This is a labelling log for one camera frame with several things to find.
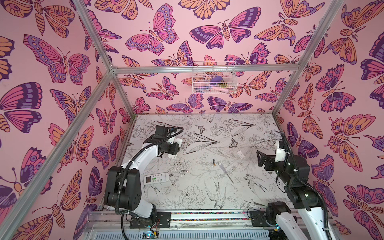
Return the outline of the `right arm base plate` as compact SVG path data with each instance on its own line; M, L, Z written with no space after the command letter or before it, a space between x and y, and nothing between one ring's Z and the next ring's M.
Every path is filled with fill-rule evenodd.
M250 210L248 212L249 218L253 227L269 227L267 222L265 211L260 210Z

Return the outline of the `battery cover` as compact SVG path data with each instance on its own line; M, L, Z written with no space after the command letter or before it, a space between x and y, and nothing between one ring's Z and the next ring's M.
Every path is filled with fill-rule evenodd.
M240 157L241 159L244 159L244 158L245 158L245 155L244 155L241 151L238 151L237 153L238 153L238 155L239 155L239 157Z

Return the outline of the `white remote control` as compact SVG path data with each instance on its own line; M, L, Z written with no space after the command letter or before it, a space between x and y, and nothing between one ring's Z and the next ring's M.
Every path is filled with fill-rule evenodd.
M153 185L166 183L170 180L169 173L157 173L152 175L147 175L144 177L144 185Z
M175 138L175 140L171 144L169 151L168 151L168 157L170 159L176 159L177 158L177 155L181 149L182 143L183 143L182 139Z

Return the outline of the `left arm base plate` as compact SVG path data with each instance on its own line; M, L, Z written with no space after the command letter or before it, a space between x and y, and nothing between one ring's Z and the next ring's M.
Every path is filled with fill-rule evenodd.
M157 212L149 218L132 218L130 222L130 229L144 229L144 228L170 228L171 225L171 212Z

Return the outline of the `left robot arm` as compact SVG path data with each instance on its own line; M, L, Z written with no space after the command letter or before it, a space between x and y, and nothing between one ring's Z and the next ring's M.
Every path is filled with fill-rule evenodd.
M155 158L164 154L177 156L182 139L177 136L183 127L156 126L155 133L144 140L142 148L123 164L108 170L104 205L113 207L116 215L131 215L135 218L154 220L156 206L142 197L141 173Z

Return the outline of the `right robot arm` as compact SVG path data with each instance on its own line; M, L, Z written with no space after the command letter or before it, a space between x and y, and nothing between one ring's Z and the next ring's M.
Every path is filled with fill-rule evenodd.
M293 155L267 155L257 151L258 166L273 171L284 184L284 192L302 218L309 237L299 227L292 210L284 202L268 203L267 223L279 227L289 240L334 240L328 210L322 195L310 184L306 159Z

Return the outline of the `screwdriver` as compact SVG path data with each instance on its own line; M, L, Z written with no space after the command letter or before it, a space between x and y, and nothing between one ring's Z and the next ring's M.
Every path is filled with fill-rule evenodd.
M226 168L224 167L224 165L222 163L219 163L219 167L221 168L221 170L224 172L224 174L230 179L230 181L232 183L234 183L234 181L231 179L230 175L228 174Z

